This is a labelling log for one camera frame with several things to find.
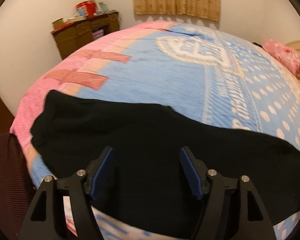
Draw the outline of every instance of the wooden desk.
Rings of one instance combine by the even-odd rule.
[[[102,14],[89,19],[74,22],[62,29],[51,32],[57,44],[60,56],[65,59],[77,49],[93,41],[92,32],[103,29],[104,35],[120,30],[119,12]]]

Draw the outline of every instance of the white wall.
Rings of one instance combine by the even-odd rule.
[[[61,61],[52,22],[84,0],[6,0],[0,7],[0,97],[15,114],[22,96]]]
[[[164,19],[205,25],[259,43],[269,38],[283,43],[300,39],[300,17],[288,0],[221,0],[219,23],[189,16],[134,15],[133,0],[98,1],[120,12],[122,29]]]

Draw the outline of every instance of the blue gripper pad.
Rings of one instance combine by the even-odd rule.
[[[100,157],[90,162],[87,167],[87,181],[84,184],[85,192],[95,199],[105,188],[110,173],[116,166],[116,154],[112,147],[107,146]]]
[[[209,192],[210,185],[207,182],[207,166],[201,160],[197,160],[189,147],[184,146],[180,149],[179,160],[185,176],[188,180],[192,194],[201,200],[204,194]]]

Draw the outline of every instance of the bed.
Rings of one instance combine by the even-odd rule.
[[[36,187],[52,173],[31,145],[30,128],[53,89],[79,98],[168,105],[198,122],[266,133],[300,150],[300,84],[279,62],[226,33],[146,22],[84,46],[24,95],[10,133],[18,138]],[[64,202],[67,226],[75,233],[69,199]],[[93,212],[110,239],[174,239]],[[297,212],[275,225],[277,239],[285,239],[299,219]]]

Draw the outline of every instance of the red bag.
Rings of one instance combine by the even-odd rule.
[[[93,17],[93,14],[97,11],[97,5],[95,0],[88,0],[77,4],[76,9],[81,9],[87,18],[91,18]]]

